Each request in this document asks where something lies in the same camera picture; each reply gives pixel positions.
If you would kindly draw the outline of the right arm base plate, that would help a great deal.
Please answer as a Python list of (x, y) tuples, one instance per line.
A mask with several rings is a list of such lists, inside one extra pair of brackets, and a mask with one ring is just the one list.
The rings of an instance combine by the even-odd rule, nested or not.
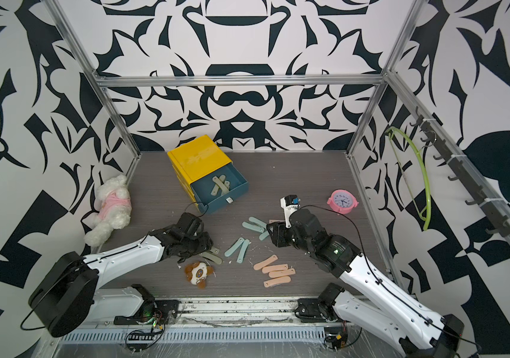
[(329, 307), (319, 298), (299, 298), (294, 314), (302, 323), (327, 322), (331, 319)]

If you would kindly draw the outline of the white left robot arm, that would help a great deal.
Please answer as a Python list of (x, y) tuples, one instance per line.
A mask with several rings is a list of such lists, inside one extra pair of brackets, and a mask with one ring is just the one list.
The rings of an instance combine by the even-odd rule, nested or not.
[(135, 316), (147, 292), (141, 286), (104, 289), (104, 285), (140, 267), (170, 257), (180, 262), (209, 251), (213, 240), (200, 217), (183, 213), (177, 223), (148, 232), (116, 249), (80, 256), (64, 254), (28, 299), (52, 337), (63, 337), (90, 319)]

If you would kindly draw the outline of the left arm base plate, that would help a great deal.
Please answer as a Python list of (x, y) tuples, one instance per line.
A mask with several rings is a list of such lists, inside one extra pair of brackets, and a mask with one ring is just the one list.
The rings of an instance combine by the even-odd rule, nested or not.
[(144, 301), (132, 316), (116, 316), (113, 324), (119, 326), (162, 325), (169, 319), (177, 317), (179, 305), (178, 300)]

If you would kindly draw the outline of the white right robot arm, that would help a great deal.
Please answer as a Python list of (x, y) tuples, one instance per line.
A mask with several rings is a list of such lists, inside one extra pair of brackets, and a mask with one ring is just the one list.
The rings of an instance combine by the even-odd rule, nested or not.
[(368, 299), (362, 303), (331, 283), (320, 296), (330, 315), (365, 329), (402, 357), (456, 357), (463, 322), (420, 304), (385, 277), (358, 246), (328, 233), (308, 209), (296, 210), (287, 221), (271, 223), (267, 228), (275, 246), (305, 251), (320, 269)]

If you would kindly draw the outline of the teal top drawer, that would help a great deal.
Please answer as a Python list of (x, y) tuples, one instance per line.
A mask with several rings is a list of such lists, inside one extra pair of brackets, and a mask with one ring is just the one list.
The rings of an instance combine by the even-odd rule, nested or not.
[(211, 214), (229, 204), (249, 190), (247, 179), (232, 163), (217, 169), (191, 184), (194, 202), (201, 214)]

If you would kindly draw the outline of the yellow drawer cabinet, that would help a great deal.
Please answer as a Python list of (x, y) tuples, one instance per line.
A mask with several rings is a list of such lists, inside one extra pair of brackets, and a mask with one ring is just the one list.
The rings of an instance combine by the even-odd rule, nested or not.
[(231, 159), (207, 135), (198, 137), (167, 152), (182, 188), (199, 207), (201, 200), (192, 185), (232, 163)]

